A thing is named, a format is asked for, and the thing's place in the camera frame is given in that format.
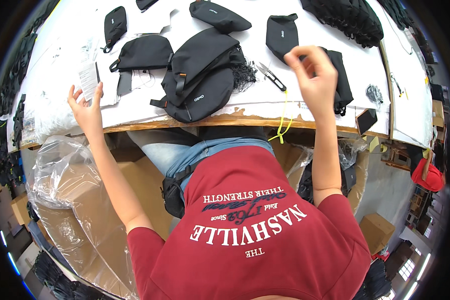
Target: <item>white paper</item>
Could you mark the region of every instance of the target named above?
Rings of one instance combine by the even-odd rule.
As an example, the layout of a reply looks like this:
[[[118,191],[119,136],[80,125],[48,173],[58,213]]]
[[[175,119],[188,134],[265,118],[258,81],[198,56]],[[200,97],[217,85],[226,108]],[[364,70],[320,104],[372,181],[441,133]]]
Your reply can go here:
[[[95,89],[98,85],[97,69],[95,63],[87,63],[83,66],[83,69],[78,72],[80,77],[80,87],[83,91],[83,96],[86,101],[90,101],[94,98]]]

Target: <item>plastic bag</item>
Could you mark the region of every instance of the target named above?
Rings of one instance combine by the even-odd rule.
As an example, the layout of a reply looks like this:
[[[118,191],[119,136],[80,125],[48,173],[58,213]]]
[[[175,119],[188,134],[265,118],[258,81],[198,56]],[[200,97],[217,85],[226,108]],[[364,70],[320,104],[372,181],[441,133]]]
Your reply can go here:
[[[294,165],[287,172],[286,177],[288,182],[295,189],[295,192],[299,189],[300,179],[302,178],[305,167],[310,164],[313,159],[313,148],[304,147],[301,145],[294,145],[297,148],[303,150],[300,157],[295,161]]]
[[[367,143],[364,141],[353,139],[338,140],[338,158],[342,170],[346,170],[355,164],[357,153],[364,151],[366,148]]]
[[[138,299],[125,225],[88,148],[69,137],[48,138],[26,189],[48,235],[78,276],[124,299]]]

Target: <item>black bag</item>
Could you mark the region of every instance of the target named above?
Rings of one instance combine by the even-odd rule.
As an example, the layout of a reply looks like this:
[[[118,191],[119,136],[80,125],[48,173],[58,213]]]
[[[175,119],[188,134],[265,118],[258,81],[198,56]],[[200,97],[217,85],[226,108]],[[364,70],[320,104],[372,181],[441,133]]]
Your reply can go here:
[[[187,95],[184,91],[189,86],[201,81],[212,70],[232,63],[246,63],[240,42],[221,34],[215,27],[205,29],[175,52],[169,66],[174,81],[165,76],[162,87],[169,101],[179,106],[185,100]]]
[[[378,47],[384,38],[382,24],[366,0],[300,0],[302,8],[322,24],[341,30],[357,44]]]
[[[331,63],[338,72],[337,89],[333,101],[333,110],[336,115],[345,116],[347,105],[353,101],[352,91],[348,83],[347,71],[345,71],[342,53],[332,50],[327,50],[321,47],[330,58]]]
[[[212,25],[224,34],[252,27],[252,24],[240,15],[210,1],[196,0],[190,3],[189,10],[192,17]]]
[[[110,72],[116,70],[155,70],[167,68],[172,46],[166,37],[147,35],[123,45],[118,59],[110,65]]]
[[[184,216],[185,203],[180,198],[180,195],[183,195],[180,184],[195,171],[198,164],[205,158],[198,160],[193,165],[187,165],[185,170],[175,173],[175,177],[165,177],[163,179],[162,198],[165,204],[165,210],[172,216],[179,219],[182,219]]]
[[[154,5],[158,0],[136,0],[138,9],[143,11],[147,10],[150,6]]]
[[[104,53],[109,53],[115,43],[127,32],[127,13],[123,6],[115,8],[105,16],[104,28],[106,46],[102,49]]]
[[[284,64],[284,55],[299,45],[299,33],[295,20],[297,14],[288,16],[270,16],[267,21],[266,45]]]
[[[150,105],[163,108],[175,120],[182,123],[200,121],[225,106],[232,95],[233,72],[229,68],[217,69],[209,73],[183,103],[175,106],[168,97],[151,100]]]

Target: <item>fluorescent light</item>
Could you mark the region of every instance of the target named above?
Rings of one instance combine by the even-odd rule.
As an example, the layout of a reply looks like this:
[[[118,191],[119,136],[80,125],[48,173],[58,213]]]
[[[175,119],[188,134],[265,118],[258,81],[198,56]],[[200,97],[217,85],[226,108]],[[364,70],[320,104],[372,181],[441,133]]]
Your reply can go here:
[[[425,271],[425,267],[429,263],[429,260],[430,260],[430,253],[426,256],[425,262],[423,263],[423,266],[420,269],[420,273],[418,273],[418,277],[416,278],[417,280],[420,280],[420,278],[422,277],[423,272]]]
[[[418,285],[418,283],[415,281],[415,283],[412,285],[412,287],[408,291],[408,293],[405,296],[405,298],[403,298],[403,300],[408,300],[408,299],[410,299],[410,297],[412,297],[413,292],[415,291],[415,288],[417,287],[417,285]]]
[[[10,252],[8,253],[8,258],[9,258],[10,261],[12,262],[12,265],[13,265],[13,267],[15,268],[15,272],[17,272],[17,275],[20,275],[20,272],[18,271],[17,265],[16,265],[15,262],[13,261],[12,254],[10,254]]]
[[[0,230],[0,235],[2,236],[2,241],[5,247],[7,246],[7,241],[5,240],[5,236],[3,235],[3,231]]]

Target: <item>stack of black bags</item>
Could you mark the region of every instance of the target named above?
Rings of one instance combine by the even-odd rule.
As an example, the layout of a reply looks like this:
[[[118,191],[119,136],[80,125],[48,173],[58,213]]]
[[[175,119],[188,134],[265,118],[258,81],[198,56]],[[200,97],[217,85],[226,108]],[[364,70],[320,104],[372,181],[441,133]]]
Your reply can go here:
[[[377,0],[378,3],[387,11],[390,17],[400,30],[412,26],[412,21],[408,17],[408,13],[398,0]]]
[[[300,0],[302,8],[354,39],[363,48],[378,47],[382,24],[366,0]]]
[[[0,184],[16,187],[24,183],[24,170],[19,164],[20,152],[8,152],[7,121],[0,121]]]
[[[58,300],[111,300],[96,288],[70,281],[44,251],[38,254],[31,270]]]
[[[20,90],[20,85],[27,73],[28,63],[37,39],[35,32],[45,22],[58,2],[59,0],[49,1],[40,16],[26,30],[29,34],[21,40],[18,50],[12,56],[15,57],[15,60],[12,65],[8,66],[0,88],[0,116],[8,115],[12,112],[13,100]]]
[[[387,278],[385,263],[381,259],[374,261],[365,275],[365,280],[352,300],[376,300],[392,290]]]

